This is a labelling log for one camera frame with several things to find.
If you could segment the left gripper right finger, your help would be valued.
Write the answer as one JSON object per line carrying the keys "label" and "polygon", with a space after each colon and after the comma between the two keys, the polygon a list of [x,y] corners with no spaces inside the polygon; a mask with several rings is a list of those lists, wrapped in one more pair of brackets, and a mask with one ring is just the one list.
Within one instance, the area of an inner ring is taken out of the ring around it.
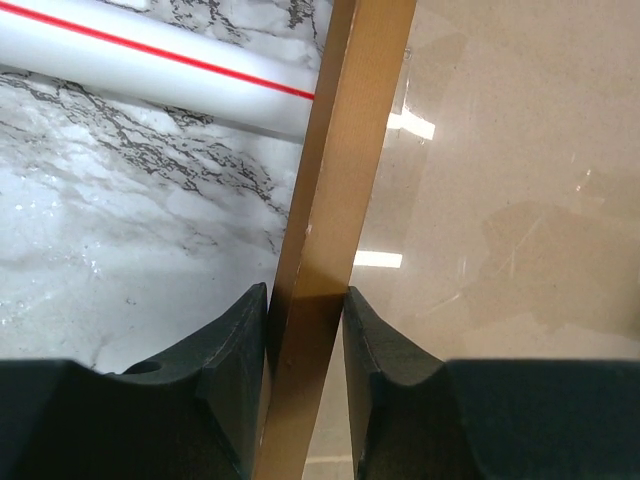
{"label": "left gripper right finger", "polygon": [[355,288],[344,360],[359,479],[635,479],[635,361],[442,361]]}

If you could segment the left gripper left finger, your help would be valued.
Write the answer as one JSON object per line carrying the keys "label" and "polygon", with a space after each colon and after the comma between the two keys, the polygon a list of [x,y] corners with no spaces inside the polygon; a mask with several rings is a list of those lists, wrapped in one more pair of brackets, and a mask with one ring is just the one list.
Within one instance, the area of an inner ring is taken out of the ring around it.
{"label": "left gripper left finger", "polygon": [[248,479],[258,444],[267,288],[120,374],[1,364],[5,479]]}

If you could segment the brown wooden picture frame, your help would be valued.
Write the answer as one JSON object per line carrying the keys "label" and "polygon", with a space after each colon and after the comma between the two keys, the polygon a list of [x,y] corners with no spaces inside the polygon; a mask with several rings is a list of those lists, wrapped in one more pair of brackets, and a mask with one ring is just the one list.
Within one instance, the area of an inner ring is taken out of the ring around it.
{"label": "brown wooden picture frame", "polygon": [[303,474],[414,12],[333,6],[269,305],[257,479]]}

